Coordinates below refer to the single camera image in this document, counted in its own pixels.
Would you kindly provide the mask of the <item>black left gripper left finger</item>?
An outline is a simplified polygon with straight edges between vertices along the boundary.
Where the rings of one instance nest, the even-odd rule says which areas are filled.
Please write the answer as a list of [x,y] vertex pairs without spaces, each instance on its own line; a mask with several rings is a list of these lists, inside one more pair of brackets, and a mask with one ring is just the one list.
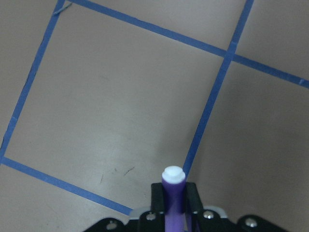
[[151,211],[165,214],[165,195],[162,183],[151,184]]

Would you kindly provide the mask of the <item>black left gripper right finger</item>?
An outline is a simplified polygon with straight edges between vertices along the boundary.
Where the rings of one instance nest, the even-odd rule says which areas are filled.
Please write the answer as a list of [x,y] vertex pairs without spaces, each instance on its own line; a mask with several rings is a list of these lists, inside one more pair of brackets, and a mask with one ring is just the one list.
[[198,214],[203,210],[203,204],[195,183],[186,182],[184,202],[185,212],[188,214]]

